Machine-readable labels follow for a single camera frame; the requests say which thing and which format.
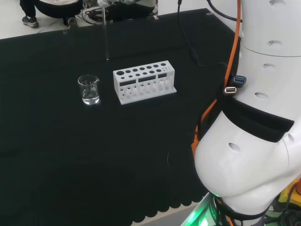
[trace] white test tube rack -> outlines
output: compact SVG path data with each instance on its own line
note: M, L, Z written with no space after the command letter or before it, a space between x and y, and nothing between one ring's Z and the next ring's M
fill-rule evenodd
M168 61L116 70L113 74L122 105L177 92L174 68Z

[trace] metal rod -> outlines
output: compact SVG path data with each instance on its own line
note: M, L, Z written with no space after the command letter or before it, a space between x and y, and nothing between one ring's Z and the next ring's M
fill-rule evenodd
M109 60L109 42L108 42L108 32L107 32L107 22L105 20L105 8L103 9L103 31L104 31L104 44L105 44L105 58Z

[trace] glass beaker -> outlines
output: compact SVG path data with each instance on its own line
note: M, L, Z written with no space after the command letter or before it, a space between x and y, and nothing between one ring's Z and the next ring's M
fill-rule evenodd
M99 79L91 74L82 75L78 79L81 98L87 105L94 105L99 102L97 82Z

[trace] orange cable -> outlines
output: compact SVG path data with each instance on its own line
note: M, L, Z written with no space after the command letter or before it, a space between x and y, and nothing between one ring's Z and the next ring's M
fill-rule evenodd
M228 220L229 220L230 226L233 226L233 222L232 222L231 218L228 217Z
M237 45L238 45L238 38L239 38L239 29L240 29L240 18L241 18L241 6L240 6L240 0L237 0L237 22L236 22L236 31L235 31L235 37L234 37L234 43L230 55L230 60L225 76L225 87L227 86L227 82L229 80L230 72L231 72L231 67L233 65Z
M233 47L232 47L232 51L231 51L231 55L230 55L230 59L229 59L229 63L228 63L228 67L227 67L227 71L226 71L226 75L225 75L225 83L224 86L227 86L229 77L230 77L230 72L231 72L231 68L233 65L233 61L234 61L234 57L235 57L235 53L236 53L236 49L238 46L238 38L239 38L239 29L240 29L240 18L241 18L241 2L240 0L237 0L237 21L236 21L236 30L235 30L235 36L234 36L234 41L233 41ZM216 104L217 100L215 99L211 105L206 109L206 111L203 113L202 117L201 117L201 123L203 122L204 118L206 118L206 116L210 113L210 111L212 110L212 108L214 107L214 105ZM197 135L195 136L195 140L194 143L192 144L192 150L193 150L193 155L195 154L195 150L197 148L198 145L198 139L197 139Z

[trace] sneaker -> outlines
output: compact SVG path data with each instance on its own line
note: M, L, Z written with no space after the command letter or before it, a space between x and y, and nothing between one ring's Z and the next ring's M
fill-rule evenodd
M39 22L35 17L28 18L27 16L25 16L23 17L22 21L24 25L30 26L32 28L39 26Z
M68 19L68 28L69 29L76 29L78 28L77 20L74 17L70 17Z

